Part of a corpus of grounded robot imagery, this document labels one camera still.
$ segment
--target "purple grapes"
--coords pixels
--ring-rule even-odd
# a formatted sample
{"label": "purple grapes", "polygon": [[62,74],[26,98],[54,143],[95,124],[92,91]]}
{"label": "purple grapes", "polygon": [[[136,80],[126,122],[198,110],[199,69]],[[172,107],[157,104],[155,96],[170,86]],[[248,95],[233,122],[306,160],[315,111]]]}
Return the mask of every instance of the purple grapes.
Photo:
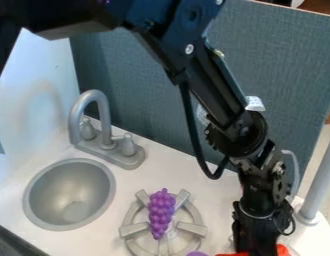
{"label": "purple grapes", "polygon": [[160,240],[164,236],[172,221],[175,204],[176,200],[167,192],[166,188],[150,196],[150,203],[147,206],[148,217],[151,223],[151,233],[155,240]]}

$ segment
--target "faucet handle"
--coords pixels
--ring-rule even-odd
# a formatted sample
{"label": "faucet handle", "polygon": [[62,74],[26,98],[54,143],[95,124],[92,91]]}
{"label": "faucet handle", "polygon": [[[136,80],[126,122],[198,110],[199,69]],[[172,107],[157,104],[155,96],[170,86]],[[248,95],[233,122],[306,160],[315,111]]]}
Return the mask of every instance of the faucet handle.
{"label": "faucet handle", "polygon": [[135,143],[133,141],[133,135],[131,133],[125,133],[121,140],[121,153],[124,156],[133,156],[136,153]]}
{"label": "faucet handle", "polygon": [[82,117],[80,122],[80,134],[84,140],[93,140],[96,138],[96,132],[88,117]]}

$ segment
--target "cable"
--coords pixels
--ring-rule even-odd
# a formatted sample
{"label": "cable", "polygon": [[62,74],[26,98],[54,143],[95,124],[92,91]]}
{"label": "cable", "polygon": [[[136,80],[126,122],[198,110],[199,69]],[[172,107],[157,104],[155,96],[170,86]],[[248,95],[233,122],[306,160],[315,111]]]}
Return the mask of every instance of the cable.
{"label": "cable", "polygon": [[278,223],[277,221],[275,220],[275,218],[273,218],[273,223],[274,223],[274,226],[276,227],[277,231],[283,235],[283,236],[290,236],[292,235],[295,231],[296,231],[296,221],[295,219],[293,218],[293,216],[289,216],[290,218],[290,222],[292,223],[292,230],[288,233],[285,233],[285,230],[281,230],[279,227],[278,227]]}
{"label": "cable", "polygon": [[211,173],[208,165],[206,164],[205,157],[204,157],[204,154],[202,151],[202,147],[199,142],[199,137],[198,137],[197,127],[196,127],[195,117],[194,117],[193,110],[192,110],[192,104],[191,104],[191,98],[190,98],[190,92],[188,89],[188,85],[181,84],[179,86],[179,89],[180,89],[180,93],[182,96],[182,101],[183,101],[183,106],[184,106],[186,123],[187,123],[188,130],[189,130],[190,140],[191,140],[192,148],[194,150],[197,162],[198,162],[199,166],[201,167],[202,171],[204,172],[204,174],[209,179],[218,180],[219,178],[221,178],[223,171],[225,169],[225,166],[229,162],[229,158],[224,157],[224,159],[218,165],[216,171],[214,173]]}

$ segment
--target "orange object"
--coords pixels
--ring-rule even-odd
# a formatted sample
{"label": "orange object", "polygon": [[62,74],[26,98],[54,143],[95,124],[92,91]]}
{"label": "orange object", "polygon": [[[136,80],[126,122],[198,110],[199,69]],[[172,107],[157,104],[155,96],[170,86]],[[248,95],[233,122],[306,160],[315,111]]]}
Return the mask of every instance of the orange object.
{"label": "orange object", "polygon": [[[290,256],[287,248],[282,244],[277,245],[278,256]],[[248,253],[236,253],[236,254],[216,254],[216,256],[248,256]]]}

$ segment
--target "stove burner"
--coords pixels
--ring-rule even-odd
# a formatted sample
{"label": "stove burner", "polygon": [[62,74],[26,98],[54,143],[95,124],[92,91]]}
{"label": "stove burner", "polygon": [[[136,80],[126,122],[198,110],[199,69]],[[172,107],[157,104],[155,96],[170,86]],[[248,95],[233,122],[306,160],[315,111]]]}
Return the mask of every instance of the stove burner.
{"label": "stove burner", "polygon": [[201,245],[207,227],[197,208],[189,202],[190,193],[182,189],[178,195],[171,195],[176,199],[173,220],[164,237],[156,241],[148,222],[149,195],[145,190],[135,194],[137,201],[132,203],[119,228],[120,237],[133,256],[183,256]]}

